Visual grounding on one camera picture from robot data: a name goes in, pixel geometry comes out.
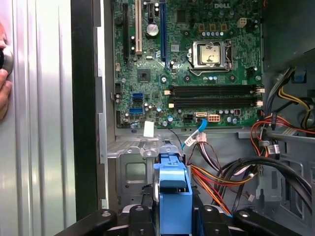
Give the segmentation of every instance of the chip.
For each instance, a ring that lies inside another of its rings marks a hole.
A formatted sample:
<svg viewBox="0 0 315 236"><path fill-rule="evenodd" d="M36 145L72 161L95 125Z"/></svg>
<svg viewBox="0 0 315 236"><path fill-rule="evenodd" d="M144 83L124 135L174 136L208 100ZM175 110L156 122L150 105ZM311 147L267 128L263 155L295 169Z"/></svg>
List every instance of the chip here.
<svg viewBox="0 0 315 236"><path fill-rule="evenodd" d="M186 11L185 10L177 10L176 22L177 23L186 23Z"/></svg>
<svg viewBox="0 0 315 236"><path fill-rule="evenodd" d="M138 69L138 82L147 83L151 81L150 69Z"/></svg>

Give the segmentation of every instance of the human hand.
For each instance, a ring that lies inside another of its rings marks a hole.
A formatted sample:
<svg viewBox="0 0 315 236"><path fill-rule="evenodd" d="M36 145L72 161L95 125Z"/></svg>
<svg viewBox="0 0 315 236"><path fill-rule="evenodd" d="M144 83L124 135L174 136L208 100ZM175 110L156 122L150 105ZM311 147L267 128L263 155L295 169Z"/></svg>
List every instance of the human hand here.
<svg viewBox="0 0 315 236"><path fill-rule="evenodd" d="M6 47L5 44L6 36L4 28L0 23L0 49ZM11 92L12 84L10 81L6 80L8 72L4 69L0 69L0 120L4 118L6 111L8 110L9 105L9 95Z"/></svg>

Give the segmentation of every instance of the pci express slot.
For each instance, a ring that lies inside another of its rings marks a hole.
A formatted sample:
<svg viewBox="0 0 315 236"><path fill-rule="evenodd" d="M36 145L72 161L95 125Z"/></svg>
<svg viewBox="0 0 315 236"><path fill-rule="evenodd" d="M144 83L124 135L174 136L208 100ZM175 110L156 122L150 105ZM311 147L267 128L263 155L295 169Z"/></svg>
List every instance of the pci express slot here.
<svg viewBox="0 0 315 236"><path fill-rule="evenodd" d="M161 9L161 58L166 62L166 6L165 3L160 3Z"/></svg>
<svg viewBox="0 0 315 236"><path fill-rule="evenodd" d="M141 17L141 0L135 0L135 17L136 17L136 54L142 54L142 17Z"/></svg>
<svg viewBox="0 0 315 236"><path fill-rule="evenodd" d="M171 95L175 97L205 95L247 95L254 94L257 87L252 85L227 86L170 86Z"/></svg>
<svg viewBox="0 0 315 236"><path fill-rule="evenodd" d="M195 108L195 107L254 107L257 99L254 97L234 98L170 98L169 107L172 108Z"/></svg>
<svg viewBox="0 0 315 236"><path fill-rule="evenodd" d="M124 60L129 60L129 14L128 3L123 4L123 52Z"/></svg>

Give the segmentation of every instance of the metal frame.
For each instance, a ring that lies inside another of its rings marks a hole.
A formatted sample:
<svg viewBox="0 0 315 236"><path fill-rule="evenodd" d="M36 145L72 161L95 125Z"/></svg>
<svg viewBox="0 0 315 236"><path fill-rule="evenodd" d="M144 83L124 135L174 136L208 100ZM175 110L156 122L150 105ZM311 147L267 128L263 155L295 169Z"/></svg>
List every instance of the metal frame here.
<svg viewBox="0 0 315 236"><path fill-rule="evenodd" d="M0 234L54 235L76 221L70 1L1 1L14 54L0 123Z"/></svg>

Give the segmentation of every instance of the motherboard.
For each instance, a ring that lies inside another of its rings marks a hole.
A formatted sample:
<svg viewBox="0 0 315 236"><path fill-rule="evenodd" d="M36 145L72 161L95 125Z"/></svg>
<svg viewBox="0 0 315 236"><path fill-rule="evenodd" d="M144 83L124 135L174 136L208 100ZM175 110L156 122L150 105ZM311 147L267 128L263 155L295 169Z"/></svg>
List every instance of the motherboard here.
<svg viewBox="0 0 315 236"><path fill-rule="evenodd" d="M261 115L261 2L116 0L118 128L251 126Z"/></svg>

